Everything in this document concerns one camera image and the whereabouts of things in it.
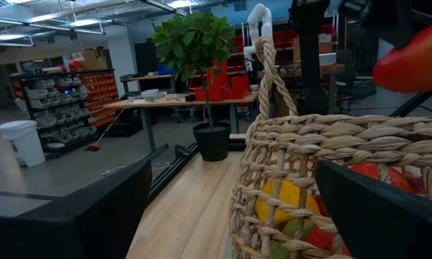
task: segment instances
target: bucket lid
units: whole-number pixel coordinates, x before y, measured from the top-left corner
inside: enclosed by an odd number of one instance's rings
[[[27,128],[36,128],[37,122],[33,120],[22,120],[7,122],[0,125],[0,130],[23,130]]]

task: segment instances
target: potted plant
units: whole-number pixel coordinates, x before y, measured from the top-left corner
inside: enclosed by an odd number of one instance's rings
[[[227,17],[218,18],[211,13],[193,13],[185,17],[178,15],[157,28],[152,39],[157,47],[161,62],[168,63],[169,69],[181,74],[182,81],[188,80],[200,71],[208,111],[208,123],[194,127],[202,157],[206,161],[219,161],[227,157],[230,124],[213,122],[209,103],[205,71],[214,75],[222,74],[215,63],[222,67],[222,61],[230,58],[229,47],[235,49],[232,38],[235,30],[227,24]]]

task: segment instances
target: blue bin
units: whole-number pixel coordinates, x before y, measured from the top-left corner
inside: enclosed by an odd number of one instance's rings
[[[168,69],[167,64],[162,63],[157,65],[157,71],[159,75],[174,75],[176,71],[174,69]]]

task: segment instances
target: basket handle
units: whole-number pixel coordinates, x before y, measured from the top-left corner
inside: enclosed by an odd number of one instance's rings
[[[283,96],[283,100],[288,106],[289,115],[297,116],[297,109],[294,105],[293,99],[289,95],[285,82],[280,78],[275,68],[275,54],[274,41],[270,37],[260,37],[256,41],[256,55],[264,65],[264,77],[261,80],[259,87],[259,110],[262,119],[269,118],[270,102],[269,91],[272,83],[276,84],[276,89]]]

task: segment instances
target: wicker basket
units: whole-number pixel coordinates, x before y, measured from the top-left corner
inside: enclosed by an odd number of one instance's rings
[[[230,201],[230,235],[234,258],[271,258],[270,244],[275,240],[291,251],[290,258],[350,258],[342,255],[343,240],[330,218],[306,209],[307,194],[318,190],[314,168],[319,160],[341,165],[373,162],[378,178],[390,183],[389,167],[408,165],[420,168],[426,196],[432,199],[432,117],[390,118],[346,115],[298,116],[296,107],[274,67],[272,39],[261,37],[256,54],[264,64],[259,102],[260,114],[248,128],[246,150],[240,161]],[[289,116],[269,119],[269,89],[272,84],[289,107]],[[296,205],[279,199],[282,184],[290,181],[299,187]],[[273,191],[262,191],[266,183]],[[261,220],[256,201],[267,205],[269,213]],[[285,212],[297,218],[297,231],[289,237],[273,227],[275,215]],[[305,219],[321,230],[335,233],[333,250],[322,250],[301,240]]]

